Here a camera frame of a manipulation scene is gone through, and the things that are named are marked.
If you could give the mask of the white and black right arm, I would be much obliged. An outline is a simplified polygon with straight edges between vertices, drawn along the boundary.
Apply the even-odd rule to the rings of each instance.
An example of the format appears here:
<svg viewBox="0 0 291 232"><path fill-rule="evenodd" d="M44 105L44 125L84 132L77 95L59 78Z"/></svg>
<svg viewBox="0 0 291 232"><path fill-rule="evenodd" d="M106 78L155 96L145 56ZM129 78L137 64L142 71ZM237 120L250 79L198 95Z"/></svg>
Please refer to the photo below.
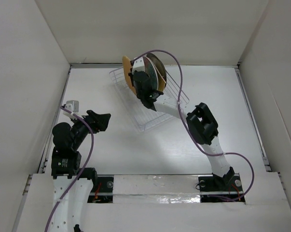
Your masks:
<svg viewBox="0 0 291 232"><path fill-rule="evenodd" d="M200 188L206 192L227 191L235 180L235 172L220 146L218 123L209 107L205 103L180 104L179 100L154 89L152 80L157 81L157 76L145 71L130 72L128 80L135 89L137 98L146 108L180 119L192 141L203 148L212 174L199 180Z"/></svg>

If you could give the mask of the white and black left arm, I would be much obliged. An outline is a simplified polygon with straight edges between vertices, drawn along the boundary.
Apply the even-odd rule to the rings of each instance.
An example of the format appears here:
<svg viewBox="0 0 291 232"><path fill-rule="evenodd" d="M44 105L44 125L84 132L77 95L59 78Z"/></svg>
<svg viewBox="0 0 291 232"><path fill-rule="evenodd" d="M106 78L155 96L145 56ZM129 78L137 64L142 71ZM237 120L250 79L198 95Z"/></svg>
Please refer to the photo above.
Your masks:
<svg viewBox="0 0 291 232"><path fill-rule="evenodd" d="M80 232L90 192L98 187L95 168L81 166L82 156L78 151L84 139L105 131L110 114L97 114L88 110L80 116L67 109L73 125L67 122L56 124L52 129L54 149L51 160L53 178L53 208L47 220L46 232Z"/></svg>

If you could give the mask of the cream plate with brown rim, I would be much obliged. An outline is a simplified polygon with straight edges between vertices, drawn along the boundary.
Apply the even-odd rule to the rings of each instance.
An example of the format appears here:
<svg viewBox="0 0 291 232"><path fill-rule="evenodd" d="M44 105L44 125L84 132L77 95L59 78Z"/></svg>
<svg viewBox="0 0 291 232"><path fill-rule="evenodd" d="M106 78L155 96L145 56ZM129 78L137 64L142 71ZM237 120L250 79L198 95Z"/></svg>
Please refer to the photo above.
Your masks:
<svg viewBox="0 0 291 232"><path fill-rule="evenodd" d="M161 77L163 78L163 80L165 82L165 86L166 86L166 69L165 69L163 63L161 62L161 60L153 53L148 53L146 57L149 58L153 62L155 67L158 69Z"/></svg>

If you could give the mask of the yellow green-rimmed square plate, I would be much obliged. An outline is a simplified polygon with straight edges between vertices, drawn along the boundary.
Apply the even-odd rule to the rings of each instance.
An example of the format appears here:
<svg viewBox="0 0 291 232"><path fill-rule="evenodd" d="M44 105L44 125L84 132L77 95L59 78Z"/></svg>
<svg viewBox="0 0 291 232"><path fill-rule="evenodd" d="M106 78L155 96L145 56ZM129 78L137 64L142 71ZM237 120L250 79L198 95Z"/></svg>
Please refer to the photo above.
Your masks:
<svg viewBox="0 0 291 232"><path fill-rule="evenodd" d="M165 88L166 88L166 81L164 79L159 79L159 81L158 81L158 89L157 90L159 92L164 92Z"/></svg>

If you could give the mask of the grey reindeer round plate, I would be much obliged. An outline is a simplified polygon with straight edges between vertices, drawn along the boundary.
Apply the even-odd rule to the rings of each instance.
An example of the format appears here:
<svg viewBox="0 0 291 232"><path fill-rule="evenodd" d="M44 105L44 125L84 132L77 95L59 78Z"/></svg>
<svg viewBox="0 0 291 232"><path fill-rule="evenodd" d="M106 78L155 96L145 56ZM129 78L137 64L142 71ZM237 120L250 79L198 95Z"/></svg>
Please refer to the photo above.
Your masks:
<svg viewBox="0 0 291 232"><path fill-rule="evenodd" d="M150 83L154 90L158 89L158 76L153 62L146 56L143 56L143 62L145 66L145 72L150 78Z"/></svg>

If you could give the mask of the orange woven square plate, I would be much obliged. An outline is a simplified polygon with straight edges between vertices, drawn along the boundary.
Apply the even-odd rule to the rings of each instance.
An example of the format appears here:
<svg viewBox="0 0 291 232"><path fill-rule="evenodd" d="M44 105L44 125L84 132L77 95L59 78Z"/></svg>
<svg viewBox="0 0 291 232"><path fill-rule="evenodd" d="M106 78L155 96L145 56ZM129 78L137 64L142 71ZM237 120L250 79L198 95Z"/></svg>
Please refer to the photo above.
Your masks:
<svg viewBox="0 0 291 232"><path fill-rule="evenodd" d="M127 56L123 56L122 64L123 64L125 81L129 89L133 92L134 95L136 95L136 90L133 87L131 77L129 76L129 74L131 74L131 69L132 69L131 60Z"/></svg>

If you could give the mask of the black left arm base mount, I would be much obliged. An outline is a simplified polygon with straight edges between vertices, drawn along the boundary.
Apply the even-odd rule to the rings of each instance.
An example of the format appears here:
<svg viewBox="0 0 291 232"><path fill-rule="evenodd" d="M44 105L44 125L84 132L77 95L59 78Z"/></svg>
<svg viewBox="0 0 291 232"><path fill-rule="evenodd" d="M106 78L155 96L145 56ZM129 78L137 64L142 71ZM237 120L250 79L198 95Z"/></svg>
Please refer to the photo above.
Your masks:
<svg viewBox="0 0 291 232"><path fill-rule="evenodd" d="M97 183L92 188L88 203L113 203L113 175L99 175Z"/></svg>

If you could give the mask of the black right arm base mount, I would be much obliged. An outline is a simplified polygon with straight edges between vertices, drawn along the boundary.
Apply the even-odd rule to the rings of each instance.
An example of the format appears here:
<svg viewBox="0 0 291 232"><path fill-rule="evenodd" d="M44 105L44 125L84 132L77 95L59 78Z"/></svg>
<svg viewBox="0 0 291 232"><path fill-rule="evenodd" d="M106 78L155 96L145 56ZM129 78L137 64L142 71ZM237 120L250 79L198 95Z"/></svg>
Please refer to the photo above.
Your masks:
<svg viewBox="0 0 291 232"><path fill-rule="evenodd" d="M201 203L245 203L240 176L236 174L226 186L218 186L212 175L198 176L195 188L200 191Z"/></svg>

